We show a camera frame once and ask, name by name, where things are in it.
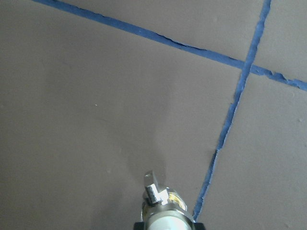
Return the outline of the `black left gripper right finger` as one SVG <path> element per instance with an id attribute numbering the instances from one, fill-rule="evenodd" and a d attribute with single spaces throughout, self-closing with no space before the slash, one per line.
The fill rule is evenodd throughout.
<path id="1" fill-rule="evenodd" d="M 204 224 L 199 222 L 194 222 L 192 225 L 192 230 L 204 230 Z"/>

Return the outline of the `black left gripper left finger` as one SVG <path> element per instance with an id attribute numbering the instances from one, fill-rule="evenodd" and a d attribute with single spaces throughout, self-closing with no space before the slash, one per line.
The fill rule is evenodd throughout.
<path id="1" fill-rule="evenodd" d="M 144 222 L 135 222 L 133 230 L 144 230 Z"/>

